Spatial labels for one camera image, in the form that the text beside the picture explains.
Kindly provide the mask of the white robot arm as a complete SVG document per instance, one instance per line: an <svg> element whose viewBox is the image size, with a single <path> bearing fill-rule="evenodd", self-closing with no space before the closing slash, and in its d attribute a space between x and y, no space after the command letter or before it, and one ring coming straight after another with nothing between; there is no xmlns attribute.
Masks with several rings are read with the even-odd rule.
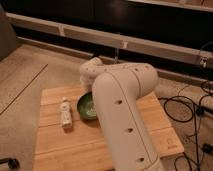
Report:
<svg viewBox="0 0 213 171"><path fill-rule="evenodd" d="M92 93L115 171L165 171L136 105L156 87L155 68L148 63L105 65L95 57L80 66L80 81Z"/></svg>

